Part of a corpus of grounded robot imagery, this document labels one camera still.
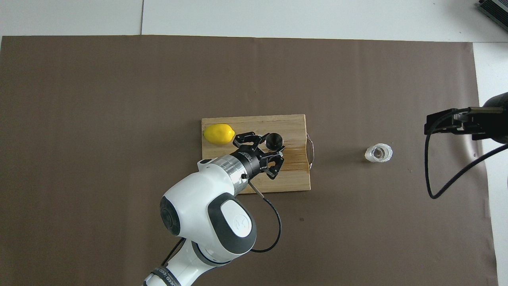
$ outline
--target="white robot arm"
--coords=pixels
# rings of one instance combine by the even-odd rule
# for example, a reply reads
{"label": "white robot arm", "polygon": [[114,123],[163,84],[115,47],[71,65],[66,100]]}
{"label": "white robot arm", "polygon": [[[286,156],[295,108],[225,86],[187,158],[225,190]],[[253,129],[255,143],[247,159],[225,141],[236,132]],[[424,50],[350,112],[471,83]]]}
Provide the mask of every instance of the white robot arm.
{"label": "white robot arm", "polygon": [[[273,152],[265,153],[258,147],[265,141]],[[173,235],[186,240],[167,265],[152,271],[144,285],[191,285],[206,271],[228,264],[252,249],[256,223],[235,196],[261,172],[275,179],[283,164],[282,143],[277,133],[239,134],[233,141],[237,151],[199,161],[197,173],[164,194],[164,225]]]}

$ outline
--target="yellow lemon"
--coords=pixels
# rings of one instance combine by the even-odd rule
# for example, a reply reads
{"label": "yellow lemon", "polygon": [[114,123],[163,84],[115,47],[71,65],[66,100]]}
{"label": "yellow lemon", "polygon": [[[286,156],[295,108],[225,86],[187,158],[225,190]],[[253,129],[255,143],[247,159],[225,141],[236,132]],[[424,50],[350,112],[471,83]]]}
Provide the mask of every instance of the yellow lemon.
{"label": "yellow lemon", "polygon": [[227,124],[213,124],[205,129],[203,136],[212,144],[224,145],[235,137],[235,131]]}

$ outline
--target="brown mat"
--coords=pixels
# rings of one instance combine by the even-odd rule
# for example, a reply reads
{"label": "brown mat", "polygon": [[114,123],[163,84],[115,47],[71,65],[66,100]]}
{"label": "brown mat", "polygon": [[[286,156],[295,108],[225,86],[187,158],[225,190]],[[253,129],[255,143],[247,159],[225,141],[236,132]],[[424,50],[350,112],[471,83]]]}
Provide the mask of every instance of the brown mat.
{"label": "brown mat", "polygon": [[[478,105],[470,43],[3,37],[0,52],[2,285],[139,285],[177,241],[158,203],[197,170],[201,118],[299,113],[312,191],[268,194],[280,244],[195,285],[497,284],[484,165],[436,201],[424,183],[425,115]],[[379,142],[392,160],[365,162]],[[435,136],[434,187],[479,147]],[[268,246],[273,212],[240,200]]]}

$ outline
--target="black cable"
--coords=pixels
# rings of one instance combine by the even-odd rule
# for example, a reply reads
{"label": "black cable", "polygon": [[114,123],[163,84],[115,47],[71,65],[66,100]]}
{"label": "black cable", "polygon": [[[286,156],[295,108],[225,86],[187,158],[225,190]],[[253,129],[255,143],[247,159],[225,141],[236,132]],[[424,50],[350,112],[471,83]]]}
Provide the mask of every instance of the black cable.
{"label": "black cable", "polygon": [[277,234],[277,239],[275,239],[275,242],[272,244],[272,246],[265,248],[265,249],[260,249],[260,250],[251,249],[252,252],[256,252],[256,253],[268,252],[268,251],[272,250],[272,248],[274,248],[277,245],[277,243],[279,242],[280,233],[282,232],[282,222],[280,221],[279,212],[277,212],[277,209],[273,206],[273,204],[267,198],[264,197],[263,200],[272,207],[273,211],[275,212],[275,215],[277,216],[277,221],[279,223],[279,233]]}
{"label": "black cable", "polygon": [[166,257],[166,259],[164,259],[164,261],[161,263],[161,266],[164,266],[166,264],[166,262],[168,262],[169,258],[171,258],[171,255],[175,252],[176,248],[182,243],[185,241],[185,238],[180,238],[180,240],[175,244],[175,247],[173,247],[173,249],[171,249],[171,251],[169,252],[168,256]]}
{"label": "black cable", "polygon": [[449,117],[452,117],[453,115],[455,114],[459,114],[461,112],[468,112],[470,111],[470,108],[463,108],[463,109],[458,109],[456,111],[451,111],[451,112],[448,112],[447,114],[443,115],[442,117],[440,117],[438,120],[436,120],[429,128],[429,130],[427,131],[427,137],[425,138],[425,152],[424,152],[424,155],[425,155],[425,160],[424,160],[424,164],[425,164],[425,182],[427,184],[427,192],[429,193],[429,196],[432,198],[432,199],[436,199],[438,197],[440,197],[444,191],[446,191],[453,183],[455,183],[455,181],[457,181],[464,173],[466,173],[469,169],[473,168],[474,166],[476,166],[478,163],[482,162],[483,160],[503,151],[503,150],[506,150],[508,149],[508,144],[506,145],[503,145],[501,147],[498,147],[482,156],[480,156],[478,159],[476,159],[475,161],[469,163],[466,167],[464,167],[462,170],[460,170],[458,173],[455,174],[455,176],[453,176],[444,186],[443,188],[441,188],[441,190],[439,190],[439,192],[437,192],[436,194],[432,194],[432,190],[430,188],[430,180],[429,180],[429,141],[430,141],[430,135],[432,135],[432,133],[434,132],[434,129],[441,123],[443,122],[444,120],[446,120],[447,118]]}

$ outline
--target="cutting board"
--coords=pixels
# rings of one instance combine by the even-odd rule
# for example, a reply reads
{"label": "cutting board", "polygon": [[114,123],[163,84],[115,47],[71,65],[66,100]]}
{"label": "cutting board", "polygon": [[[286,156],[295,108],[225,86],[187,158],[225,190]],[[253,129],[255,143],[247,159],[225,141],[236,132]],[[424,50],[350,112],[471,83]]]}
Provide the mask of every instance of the cutting board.
{"label": "cutting board", "polygon": [[[201,119],[201,134],[206,127],[216,124],[229,124],[236,134],[255,132],[258,135],[279,133],[284,139],[284,165],[275,180],[271,180],[265,173],[260,173],[252,183],[260,192],[288,192],[310,190],[309,163],[307,160],[307,127],[305,115],[272,115],[248,117],[221,117]],[[203,136],[203,159],[211,159],[230,154],[236,150],[232,142],[226,145],[214,145]],[[268,152],[264,144],[260,148]],[[242,193],[253,193],[250,186]]]}

